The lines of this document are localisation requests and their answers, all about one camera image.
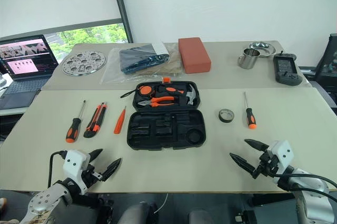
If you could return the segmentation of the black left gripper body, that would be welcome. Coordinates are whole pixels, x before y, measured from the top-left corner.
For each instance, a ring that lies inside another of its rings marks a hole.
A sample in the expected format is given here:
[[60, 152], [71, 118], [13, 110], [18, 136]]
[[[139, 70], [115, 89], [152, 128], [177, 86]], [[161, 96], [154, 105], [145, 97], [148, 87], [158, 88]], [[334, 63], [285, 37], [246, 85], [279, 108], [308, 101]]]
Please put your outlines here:
[[95, 172], [95, 167], [90, 163], [81, 174], [81, 178], [88, 189], [96, 182], [101, 181], [102, 177], [100, 173]]

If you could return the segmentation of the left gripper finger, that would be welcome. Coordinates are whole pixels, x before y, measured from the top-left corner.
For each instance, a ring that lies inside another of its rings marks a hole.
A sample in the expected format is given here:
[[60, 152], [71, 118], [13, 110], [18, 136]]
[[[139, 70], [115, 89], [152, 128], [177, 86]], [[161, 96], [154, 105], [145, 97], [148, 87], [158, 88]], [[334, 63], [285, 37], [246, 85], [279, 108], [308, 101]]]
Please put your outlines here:
[[106, 168], [106, 170], [102, 173], [102, 179], [101, 179], [101, 181], [106, 181], [110, 176], [112, 176], [113, 173], [119, 168], [121, 162], [122, 162], [122, 158], [118, 158], [115, 161], [113, 161]]
[[103, 149], [96, 149], [96, 150], [93, 150], [92, 152], [90, 152], [89, 153], [90, 162], [94, 161], [100, 155], [100, 153], [102, 151], [103, 151]]

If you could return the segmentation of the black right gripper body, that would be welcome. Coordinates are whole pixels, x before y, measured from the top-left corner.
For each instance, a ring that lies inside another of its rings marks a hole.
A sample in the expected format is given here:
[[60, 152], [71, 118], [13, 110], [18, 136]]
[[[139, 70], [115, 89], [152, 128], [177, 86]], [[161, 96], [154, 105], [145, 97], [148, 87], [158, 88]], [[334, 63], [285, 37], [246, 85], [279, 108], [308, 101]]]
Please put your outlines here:
[[278, 171], [279, 159], [275, 154], [270, 154], [265, 151], [260, 157], [260, 163], [258, 167], [253, 171], [252, 177], [256, 179], [260, 174], [263, 174], [266, 177], [274, 177]]

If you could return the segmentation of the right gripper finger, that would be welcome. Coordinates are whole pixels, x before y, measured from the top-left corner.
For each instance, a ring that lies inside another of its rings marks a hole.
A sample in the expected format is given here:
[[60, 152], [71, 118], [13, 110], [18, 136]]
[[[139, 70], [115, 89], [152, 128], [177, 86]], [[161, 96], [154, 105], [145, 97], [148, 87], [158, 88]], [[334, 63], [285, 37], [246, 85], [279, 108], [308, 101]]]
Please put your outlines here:
[[255, 167], [252, 166], [251, 164], [249, 164], [245, 159], [243, 159], [241, 156], [234, 154], [234, 153], [230, 153], [230, 157], [232, 158], [232, 160], [242, 169], [244, 169], [245, 171], [247, 171], [249, 174], [252, 174], [255, 170]]
[[263, 142], [257, 141], [257, 140], [245, 139], [244, 141], [249, 146], [251, 146], [252, 148], [254, 148], [254, 149], [258, 150], [258, 151], [265, 152], [269, 148], [269, 145], [267, 145], [267, 144], [265, 144]]

